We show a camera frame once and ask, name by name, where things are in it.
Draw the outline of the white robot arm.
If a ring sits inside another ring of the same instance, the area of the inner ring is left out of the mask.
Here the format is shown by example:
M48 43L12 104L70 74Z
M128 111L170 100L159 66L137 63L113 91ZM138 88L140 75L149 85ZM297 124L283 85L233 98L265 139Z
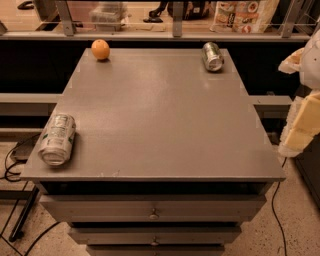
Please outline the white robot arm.
M320 133L320 31L283 60L278 70L298 72L300 83L311 90L307 96L294 98L280 136L278 152L284 157L296 157Z

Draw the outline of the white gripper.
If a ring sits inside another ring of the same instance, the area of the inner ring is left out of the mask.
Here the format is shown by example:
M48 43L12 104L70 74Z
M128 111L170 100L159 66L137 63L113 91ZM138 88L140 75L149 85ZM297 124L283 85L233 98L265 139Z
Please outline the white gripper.
M300 48L283 60L278 70L293 74L300 71L304 49ZM311 93L304 98L299 92L292 101L278 147L284 157L296 157L320 133L320 93Z

